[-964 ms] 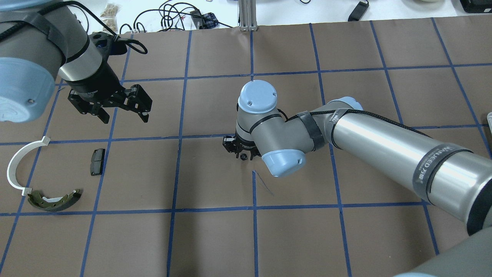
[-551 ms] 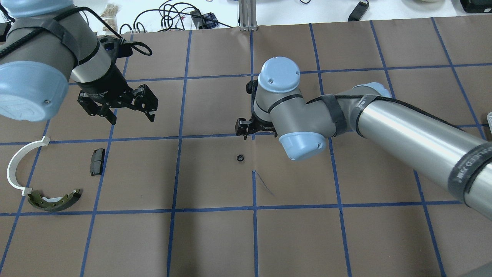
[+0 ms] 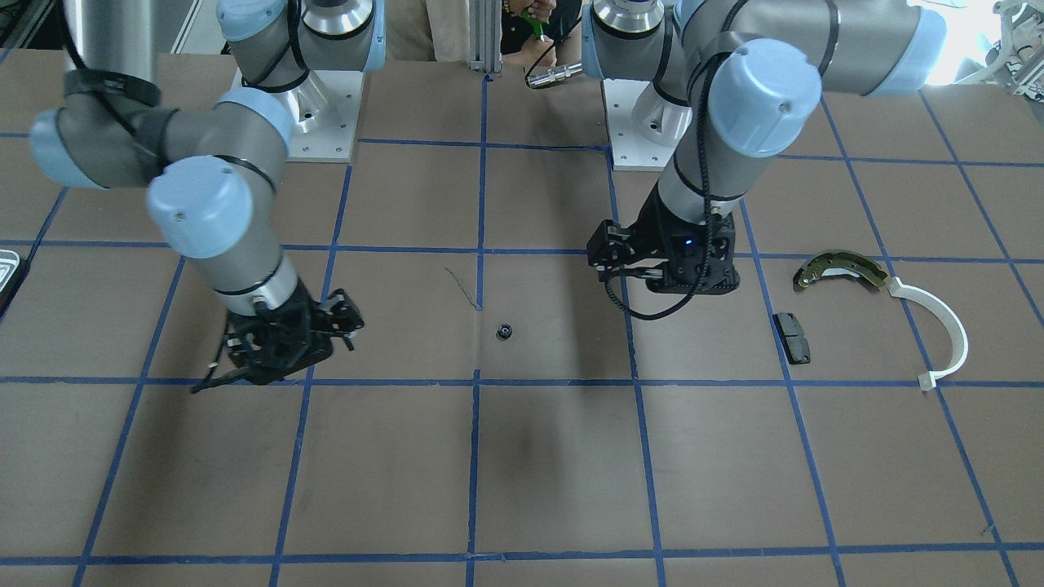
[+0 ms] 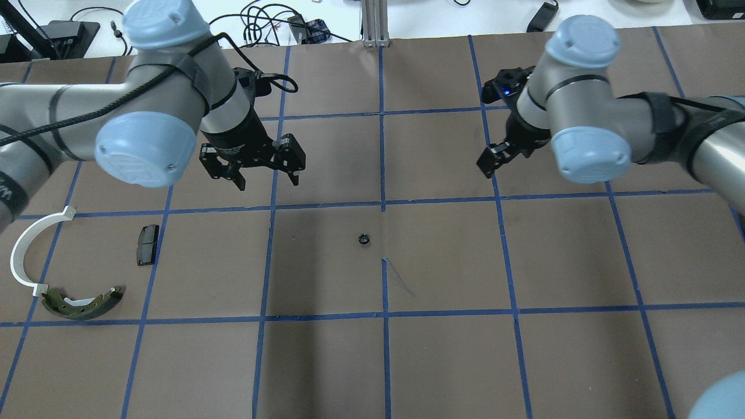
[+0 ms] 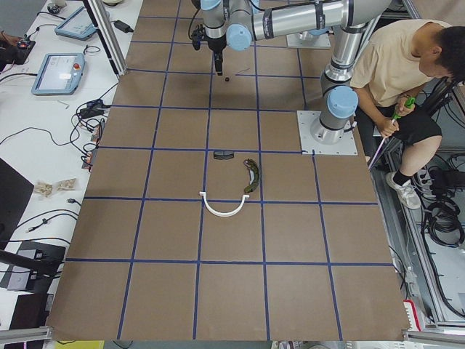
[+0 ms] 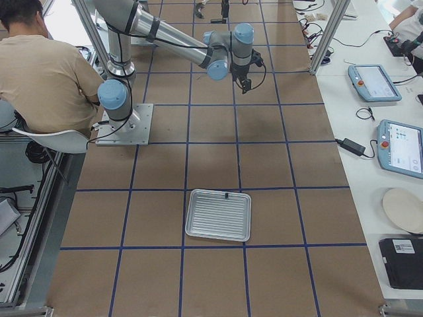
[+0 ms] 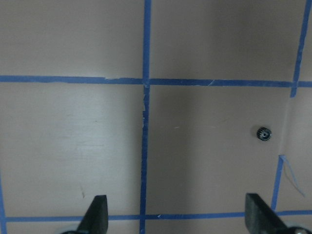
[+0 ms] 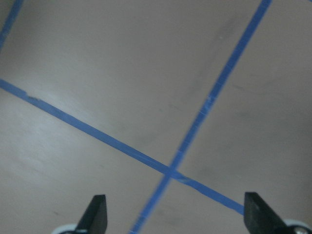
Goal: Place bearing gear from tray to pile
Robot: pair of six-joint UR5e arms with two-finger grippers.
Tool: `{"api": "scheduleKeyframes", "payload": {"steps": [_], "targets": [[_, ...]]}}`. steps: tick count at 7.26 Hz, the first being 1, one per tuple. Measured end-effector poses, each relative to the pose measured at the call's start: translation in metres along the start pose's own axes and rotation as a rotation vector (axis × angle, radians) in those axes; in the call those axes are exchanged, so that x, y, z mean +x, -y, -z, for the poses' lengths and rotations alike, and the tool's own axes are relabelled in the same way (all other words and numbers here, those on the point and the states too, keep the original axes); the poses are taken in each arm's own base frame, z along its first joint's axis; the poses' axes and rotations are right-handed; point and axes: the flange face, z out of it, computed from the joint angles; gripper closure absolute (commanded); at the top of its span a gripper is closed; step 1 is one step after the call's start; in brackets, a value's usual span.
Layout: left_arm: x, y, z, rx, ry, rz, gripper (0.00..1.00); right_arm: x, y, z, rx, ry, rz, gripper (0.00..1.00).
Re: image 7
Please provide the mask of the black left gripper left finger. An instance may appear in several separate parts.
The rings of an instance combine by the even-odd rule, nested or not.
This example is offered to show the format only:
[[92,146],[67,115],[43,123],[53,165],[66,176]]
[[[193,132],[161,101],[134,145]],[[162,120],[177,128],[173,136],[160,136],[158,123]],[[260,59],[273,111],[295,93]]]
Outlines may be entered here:
[[82,221],[77,227],[79,234],[106,234],[108,231],[108,205],[106,195],[94,197]]

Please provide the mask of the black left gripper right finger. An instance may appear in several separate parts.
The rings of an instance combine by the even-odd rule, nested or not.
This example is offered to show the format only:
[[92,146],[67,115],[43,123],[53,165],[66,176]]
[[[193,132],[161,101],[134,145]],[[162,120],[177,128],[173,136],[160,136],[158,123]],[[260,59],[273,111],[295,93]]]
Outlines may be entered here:
[[245,226],[250,234],[287,234],[288,227],[255,193],[245,196]]

